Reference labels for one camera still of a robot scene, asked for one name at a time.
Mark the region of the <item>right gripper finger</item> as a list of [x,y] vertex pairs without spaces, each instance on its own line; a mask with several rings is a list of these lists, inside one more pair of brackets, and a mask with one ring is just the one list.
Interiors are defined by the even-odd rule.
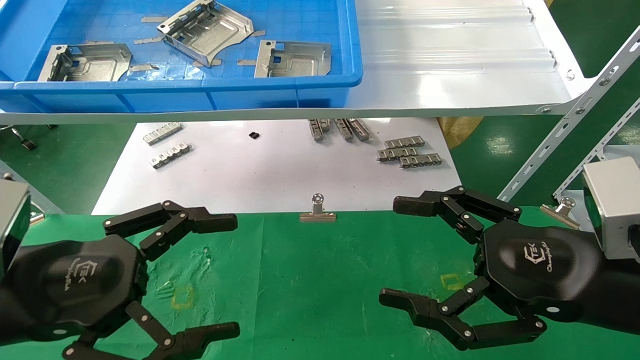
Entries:
[[547,325],[535,314],[515,307],[515,320],[471,326],[460,315],[489,294],[491,282],[478,276],[444,301],[426,295],[381,289],[381,305],[407,312],[414,326],[440,333],[457,350],[478,350],[535,341]]
[[484,225],[473,217],[500,223],[519,221],[522,210],[516,205],[492,198],[465,186],[446,191],[424,191],[418,197],[397,196],[393,199],[393,211],[401,215],[440,217],[469,244],[482,242]]

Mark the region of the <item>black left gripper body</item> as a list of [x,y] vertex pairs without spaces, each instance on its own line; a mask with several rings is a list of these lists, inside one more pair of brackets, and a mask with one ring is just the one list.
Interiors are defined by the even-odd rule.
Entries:
[[89,331],[105,338],[146,294],[147,264],[119,235],[23,246],[7,269],[7,340],[52,342]]

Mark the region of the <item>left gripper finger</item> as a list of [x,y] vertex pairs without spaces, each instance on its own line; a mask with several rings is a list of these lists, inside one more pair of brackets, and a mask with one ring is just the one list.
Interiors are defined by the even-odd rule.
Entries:
[[[238,322],[197,326],[175,334],[169,331],[139,301],[125,307],[127,316],[135,321],[157,346],[145,360],[199,360],[212,342],[237,338]],[[86,331],[62,351],[65,360],[128,360],[128,357],[95,348],[98,333]]]
[[149,262],[157,260],[190,233],[211,234],[234,231],[238,218],[233,213],[211,214],[205,207],[183,207],[165,200],[106,219],[106,235],[127,238],[144,231],[153,233],[139,242],[139,250]]

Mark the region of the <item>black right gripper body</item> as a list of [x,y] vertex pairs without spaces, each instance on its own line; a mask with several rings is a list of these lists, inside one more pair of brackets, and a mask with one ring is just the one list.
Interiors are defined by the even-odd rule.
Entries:
[[601,248],[591,232],[502,221],[484,231],[477,260],[486,297],[503,312],[579,322]]

